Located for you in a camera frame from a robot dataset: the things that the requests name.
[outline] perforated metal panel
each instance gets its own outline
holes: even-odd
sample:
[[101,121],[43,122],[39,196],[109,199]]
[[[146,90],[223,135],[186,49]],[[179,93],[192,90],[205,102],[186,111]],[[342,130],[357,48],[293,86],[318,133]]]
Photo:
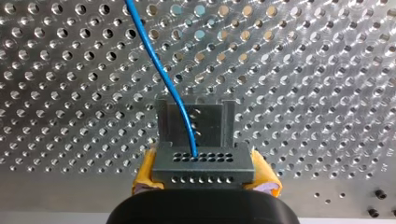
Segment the perforated metal panel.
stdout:
[[[234,141],[300,217],[394,218],[395,1],[136,5],[180,93],[237,99]],[[0,209],[111,210],[164,92],[123,1],[1,1],[0,39]]]

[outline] yellow pad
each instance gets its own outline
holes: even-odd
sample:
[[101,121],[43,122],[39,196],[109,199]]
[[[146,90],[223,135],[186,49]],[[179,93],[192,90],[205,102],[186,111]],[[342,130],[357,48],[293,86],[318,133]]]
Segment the yellow pad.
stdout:
[[148,187],[156,188],[156,189],[164,189],[163,183],[154,183],[151,180],[151,169],[152,164],[155,160],[155,148],[151,148],[145,155],[145,159],[143,159],[143,163],[140,166],[139,173],[137,177],[134,179],[134,183],[132,186],[132,194],[134,194],[134,189],[137,184],[147,185]]
[[255,170],[254,181],[251,184],[246,184],[244,186],[244,189],[255,189],[256,187],[262,184],[274,183],[278,185],[278,188],[272,189],[271,192],[274,197],[278,197],[283,186],[282,183],[280,183],[279,179],[277,178],[271,166],[267,163],[267,161],[264,160],[262,155],[256,150],[253,150],[253,152],[251,153],[251,159],[253,161],[254,170]]
[[[151,169],[155,160],[155,148],[150,149],[143,160],[143,164],[140,167],[139,173],[137,174],[136,179],[133,184],[133,193],[137,184],[142,184],[155,189],[164,189],[163,183],[155,183],[151,180]],[[251,184],[247,184],[244,186],[245,189],[255,189],[259,185],[266,183],[274,183],[278,186],[277,189],[272,189],[272,195],[277,197],[279,196],[280,191],[282,190],[282,183],[280,183],[279,179],[276,177],[274,171],[271,169],[271,166],[264,160],[262,155],[256,150],[253,150],[251,154],[251,159],[254,164],[255,176],[254,181]]]

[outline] hole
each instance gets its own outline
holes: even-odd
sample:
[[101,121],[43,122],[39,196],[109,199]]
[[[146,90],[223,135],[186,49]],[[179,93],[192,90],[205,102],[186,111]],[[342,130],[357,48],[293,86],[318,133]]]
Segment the hole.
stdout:
[[28,11],[32,14],[37,14],[40,8],[38,8],[38,5],[36,3],[31,3],[27,7]]
[[172,38],[174,40],[179,40],[181,37],[183,36],[183,34],[179,31],[179,30],[174,30],[172,31]]
[[73,54],[72,54],[70,51],[64,51],[64,52],[62,53],[62,57],[63,57],[65,60],[69,61],[69,60],[72,60],[72,59],[73,59]]
[[173,16],[179,16],[183,12],[183,8],[180,5],[172,5],[171,6],[171,14]]
[[102,15],[108,15],[110,13],[110,7],[108,5],[101,5],[99,6],[99,12]]
[[87,52],[84,53],[84,58],[87,61],[91,61],[91,60],[93,60],[95,58],[95,55],[92,52],[87,51]]
[[228,33],[226,31],[220,31],[218,32],[218,40],[219,41],[225,41],[227,38]]
[[219,7],[218,14],[219,14],[221,17],[227,16],[229,12],[230,12],[230,9],[229,9],[227,6],[220,6],[220,7]]
[[114,52],[108,52],[108,53],[106,54],[106,58],[107,58],[109,61],[113,62],[113,61],[115,61],[115,60],[117,59],[117,55],[116,55],[116,53],[114,53]]
[[84,15],[85,13],[87,13],[87,8],[85,8],[85,6],[82,4],[77,4],[75,7],[75,11],[78,15]]
[[240,77],[238,77],[237,81],[238,81],[239,85],[243,85],[243,84],[247,83],[247,78],[245,76],[240,76]]
[[272,31],[266,31],[264,33],[264,40],[269,42],[274,38],[274,34],[272,33]]
[[239,55],[238,61],[239,61],[240,63],[246,63],[246,62],[248,61],[248,55],[247,55],[246,53],[243,53],[243,54]]
[[196,40],[201,41],[205,37],[205,32],[202,30],[195,31],[194,37]]
[[378,211],[376,211],[374,208],[370,209],[368,212],[369,212],[370,217],[373,217],[373,218],[379,217]]
[[148,32],[148,36],[149,36],[150,39],[156,40],[160,36],[160,33],[157,30],[150,30]]
[[22,37],[22,30],[20,28],[13,28],[11,33],[13,36],[15,36],[17,38]]
[[387,17],[389,20],[393,20],[394,18],[396,18],[396,8],[391,8],[390,10],[388,10]]
[[194,13],[197,17],[202,17],[205,14],[205,7],[202,5],[198,5],[194,8]]
[[251,14],[253,14],[253,7],[245,6],[244,9],[242,9],[242,14],[244,15],[244,17],[251,16]]
[[232,20],[232,21],[231,21],[231,26],[232,26],[233,28],[238,27],[238,26],[239,26],[239,21],[237,21],[237,20]]
[[379,199],[379,200],[384,200],[387,198],[387,194],[384,192],[384,190],[382,189],[378,189],[375,191],[375,196]]
[[262,21],[261,20],[256,20],[254,22],[254,26],[256,27],[256,29],[262,28]]
[[172,176],[171,180],[172,180],[172,183],[177,183],[178,178],[177,178],[177,176]]
[[6,5],[4,6],[4,10],[8,14],[14,14],[17,11],[14,4],[12,4],[12,3],[6,3]]
[[244,31],[241,34],[241,40],[243,41],[248,41],[250,39],[250,32],[249,31]]
[[227,177],[226,182],[227,182],[228,184],[233,183],[233,177],[232,177],[232,176]]
[[[199,53],[195,54],[196,62],[201,63],[204,59],[205,59],[205,55],[203,53],[199,52]],[[204,80],[204,76],[202,76],[202,75],[198,75],[198,76],[201,77],[200,80],[202,80],[202,81]]]
[[301,15],[301,13],[302,13],[302,10],[298,7],[294,7],[290,11],[290,15],[292,17],[299,17]]
[[103,30],[103,37],[106,39],[109,39],[111,37],[113,37],[113,31],[111,31],[110,29],[105,29]]
[[128,39],[135,39],[135,38],[136,38],[136,31],[135,31],[135,30],[132,30],[132,29],[129,29],[129,30],[127,30],[127,31],[125,32],[125,36],[126,36]]
[[276,7],[274,7],[274,6],[269,6],[268,8],[267,8],[267,16],[268,17],[274,17],[274,16],[276,16],[276,13],[277,13],[277,9],[276,9]]
[[38,38],[43,38],[45,36],[44,30],[40,27],[35,28],[35,36]]
[[158,9],[154,5],[148,5],[148,7],[146,8],[146,11],[149,16],[155,16],[155,15],[157,15]]
[[67,38],[69,35],[69,33],[64,28],[59,28],[56,34],[59,36],[59,38]]
[[91,36],[91,31],[88,30],[88,29],[81,29],[81,30],[79,31],[79,35],[80,35],[82,38],[86,39],[86,38],[89,38],[89,37]]
[[64,12],[64,9],[58,3],[52,4],[51,10],[52,10],[52,13],[55,15],[61,15]]

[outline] aluminum plate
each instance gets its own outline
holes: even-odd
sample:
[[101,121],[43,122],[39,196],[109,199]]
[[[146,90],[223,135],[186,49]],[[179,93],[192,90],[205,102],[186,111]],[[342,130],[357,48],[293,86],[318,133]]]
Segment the aluminum plate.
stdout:
[[[396,1],[136,5],[179,92],[237,99],[234,141],[300,217],[395,218]],[[0,41],[0,209],[110,211],[164,93],[123,1],[3,0]]]

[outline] blue wire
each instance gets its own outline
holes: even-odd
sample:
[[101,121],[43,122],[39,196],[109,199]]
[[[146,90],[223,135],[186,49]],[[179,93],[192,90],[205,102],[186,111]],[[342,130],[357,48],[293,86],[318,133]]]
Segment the blue wire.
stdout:
[[143,45],[145,46],[146,51],[148,52],[148,56],[153,61],[155,68],[157,68],[158,72],[163,78],[163,82],[165,83],[166,88],[168,88],[169,92],[171,93],[172,97],[174,98],[178,106],[178,109],[180,110],[181,117],[183,118],[184,125],[186,126],[187,134],[189,136],[191,154],[193,157],[197,157],[198,151],[195,145],[194,131],[191,126],[189,114],[187,113],[186,108],[183,105],[183,101],[178,95],[177,90],[172,83],[172,80],[169,78],[168,74],[166,74],[165,70],[163,70],[163,65],[161,64],[160,59],[157,57],[154,48],[150,44],[148,34],[146,33],[145,27],[143,26],[143,23],[140,20],[139,13],[137,12],[136,7],[134,6],[134,0],[125,0],[125,3],[126,6],[128,7],[129,12],[131,13],[132,20],[134,21],[134,25],[136,26],[140,38],[142,39]]

